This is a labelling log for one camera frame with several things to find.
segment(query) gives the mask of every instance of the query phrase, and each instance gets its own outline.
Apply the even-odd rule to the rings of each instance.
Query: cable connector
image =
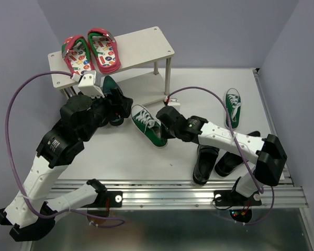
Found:
[[[80,80],[82,79],[83,76],[79,75],[79,74],[76,74],[76,73],[73,73],[73,76],[71,77],[71,79],[75,82],[80,82]]]
[[[169,97],[169,96],[166,96],[166,97],[164,98],[163,103],[164,103],[165,106],[167,106],[167,104],[169,103],[169,100],[170,100],[170,97]]]

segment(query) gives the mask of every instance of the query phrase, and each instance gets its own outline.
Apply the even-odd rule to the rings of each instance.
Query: black shoe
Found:
[[[261,133],[259,131],[254,131],[247,135],[260,137]],[[242,163],[243,160],[240,156],[226,152],[225,155],[215,165],[215,171],[218,175],[226,177],[231,174],[238,165],[241,165]]]
[[[199,145],[197,149],[197,163],[194,166],[193,180],[196,184],[205,184],[211,171],[213,171],[215,161],[219,155],[220,149],[208,146]]]

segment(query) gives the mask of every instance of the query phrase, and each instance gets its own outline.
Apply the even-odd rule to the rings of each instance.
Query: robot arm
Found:
[[[38,213],[48,216],[92,203],[100,205],[106,199],[106,187],[93,179],[67,195],[47,200],[55,181],[75,156],[84,150],[83,142],[89,141],[97,128],[130,115],[133,100],[125,97],[116,84],[104,95],[100,87],[101,78],[96,71],[87,72],[79,81],[83,93],[89,96],[72,96],[61,107],[61,119],[45,134],[37,147],[32,168],[23,184],[27,197],[19,192],[10,205],[0,209],[0,224],[13,226],[10,235],[15,241],[43,238],[56,221],[68,214],[39,218],[29,209],[25,198]]]
[[[214,146],[240,155],[230,131],[204,118],[191,116],[186,119],[170,106],[163,107],[156,117],[162,122],[161,137],[165,139],[178,138],[184,142]],[[235,133],[235,137],[245,158],[256,165],[253,175],[259,186],[277,186],[287,160],[279,138],[271,134],[260,138],[241,133]],[[242,205],[256,191],[254,180],[248,173],[236,181],[230,195],[226,197],[229,202],[224,206]]]

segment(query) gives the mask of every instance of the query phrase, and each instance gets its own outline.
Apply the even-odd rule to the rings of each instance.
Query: shoe insole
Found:
[[[111,66],[115,63],[115,54],[108,38],[101,35],[93,36],[92,42],[98,54],[97,60],[102,66]]]
[[[70,60],[74,72],[79,75],[84,75],[86,71],[90,71],[91,63],[86,58],[85,47],[83,44],[78,42],[71,50],[72,51],[68,53],[68,59]]]

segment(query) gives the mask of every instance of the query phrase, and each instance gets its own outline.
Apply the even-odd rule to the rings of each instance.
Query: flip-flop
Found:
[[[62,45],[62,58],[71,73],[84,75],[86,71],[94,70],[88,43],[82,35],[69,37]]]
[[[111,73],[121,67],[116,40],[109,31],[92,28],[88,32],[88,44],[102,73]]]

